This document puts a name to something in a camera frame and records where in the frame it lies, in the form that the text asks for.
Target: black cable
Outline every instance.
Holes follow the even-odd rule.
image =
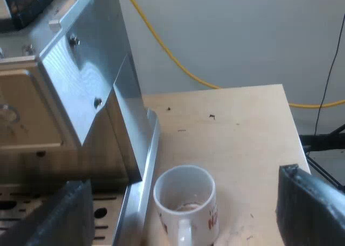
[[[343,22],[342,22],[342,24],[341,24],[341,29],[340,29],[340,33],[339,33],[339,39],[338,39],[338,45],[337,45],[337,47],[336,47],[336,51],[335,51],[335,55],[334,55],[334,58],[333,58],[333,62],[332,62],[332,64],[331,64],[330,69],[329,69],[329,72],[328,72],[328,77],[327,77],[327,81],[326,81],[325,91],[324,91],[324,93],[323,93],[322,101],[321,101],[321,103],[320,103],[320,107],[319,107],[319,111],[318,111],[318,117],[317,117],[316,123],[315,123],[315,132],[314,132],[314,136],[316,135],[316,132],[317,132],[317,130],[318,130],[318,123],[319,123],[320,111],[321,111],[323,102],[324,102],[325,97],[326,97],[326,91],[327,91],[327,87],[328,87],[328,82],[329,82],[330,74],[331,74],[331,72],[332,72],[332,69],[333,69],[333,65],[334,65],[336,56],[338,55],[339,45],[340,45],[340,40],[341,40],[341,34],[342,34],[342,32],[343,32],[343,27],[344,27],[344,22],[345,22],[345,15],[344,15],[344,17],[343,17]]]

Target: mug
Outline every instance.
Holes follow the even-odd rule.
[[[195,165],[164,172],[153,190],[159,218],[170,245],[209,246],[219,234],[216,185]]]

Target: bolt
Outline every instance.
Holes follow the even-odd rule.
[[[95,101],[93,103],[93,105],[95,106],[95,108],[97,109],[99,106],[102,105],[102,99],[101,98],[95,98]]]
[[[70,37],[70,45],[71,46],[77,46],[79,44],[80,44],[80,40],[78,39],[78,37],[75,36],[74,34],[72,34]]]

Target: screw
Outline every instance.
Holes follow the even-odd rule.
[[[35,49],[30,45],[23,45],[22,47],[23,56],[31,56],[35,53]]]
[[[95,106],[95,108],[97,109],[99,106],[102,105],[102,99],[101,98],[95,98],[95,101],[93,103],[93,105]]]
[[[75,36],[74,34],[72,34],[70,37],[70,45],[71,46],[77,46],[79,44],[80,44],[80,40],[78,39],[78,37]]]

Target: plywood surface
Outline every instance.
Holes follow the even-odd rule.
[[[275,219],[279,165],[298,163],[309,172],[283,87],[158,94],[144,102],[161,124],[154,182],[182,164],[215,179],[215,245],[283,245]],[[142,244],[168,245],[152,193]]]

